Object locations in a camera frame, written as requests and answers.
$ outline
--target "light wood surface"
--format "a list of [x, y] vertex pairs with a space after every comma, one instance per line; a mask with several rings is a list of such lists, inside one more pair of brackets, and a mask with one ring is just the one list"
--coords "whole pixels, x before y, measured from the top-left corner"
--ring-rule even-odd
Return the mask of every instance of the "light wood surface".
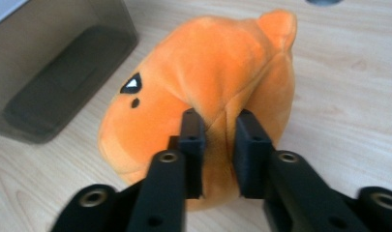
[[[79, 189], [126, 186], [102, 160], [97, 131], [106, 106], [138, 62], [166, 34], [198, 15], [258, 17], [295, 12], [298, 35], [292, 114], [279, 149], [304, 156], [349, 196], [392, 189], [392, 0], [128, 0], [139, 45], [71, 123], [45, 145], [0, 136], [0, 231], [48, 231]], [[187, 214], [187, 231], [269, 231], [261, 201], [239, 199]]]

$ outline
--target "black eye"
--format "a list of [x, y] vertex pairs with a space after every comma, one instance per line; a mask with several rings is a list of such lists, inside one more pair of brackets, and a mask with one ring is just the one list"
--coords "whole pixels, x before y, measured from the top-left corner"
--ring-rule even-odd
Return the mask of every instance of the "black eye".
[[141, 76], [140, 73], [136, 73], [132, 78], [127, 81], [120, 90], [121, 94], [136, 94], [141, 90]]

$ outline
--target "black object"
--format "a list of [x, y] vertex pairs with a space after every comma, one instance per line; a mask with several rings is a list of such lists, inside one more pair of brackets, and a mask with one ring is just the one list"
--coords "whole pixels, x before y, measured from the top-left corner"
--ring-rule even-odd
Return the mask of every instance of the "black object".
[[[272, 231], [392, 232], [391, 190], [362, 188], [357, 199], [349, 198], [327, 186], [298, 154], [275, 151], [251, 112], [243, 110], [236, 124], [233, 165], [241, 195], [265, 199]], [[180, 136], [155, 155], [143, 181], [120, 193], [102, 185], [83, 189], [52, 231], [183, 231], [186, 195], [202, 194], [202, 129], [199, 115], [186, 111]]]
[[81, 33], [2, 112], [17, 137], [43, 143], [62, 130], [136, 46], [136, 36], [104, 26]]

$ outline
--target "orange plush toy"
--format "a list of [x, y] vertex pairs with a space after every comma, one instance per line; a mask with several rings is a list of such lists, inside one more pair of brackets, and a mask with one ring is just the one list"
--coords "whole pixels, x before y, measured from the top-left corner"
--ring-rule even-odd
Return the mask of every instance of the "orange plush toy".
[[232, 167], [235, 119], [252, 111], [278, 143], [294, 93], [291, 46], [296, 18], [277, 10], [258, 19], [204, 16], [181, 25], [138, 65], [115, 96], [99, 133], [100, 150], [117, 174], [143, 179], [152, 157], [180, 132], [194, 108], [205, 126], [200, 210], [238, 197]]

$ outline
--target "gray container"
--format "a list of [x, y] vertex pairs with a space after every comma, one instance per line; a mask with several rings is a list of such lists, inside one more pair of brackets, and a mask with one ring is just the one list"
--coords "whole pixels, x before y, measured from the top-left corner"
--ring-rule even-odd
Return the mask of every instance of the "gray container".
[[0, 134], [44, 143], [131, 53], [121, 0], [30, 0], [0, 22]]

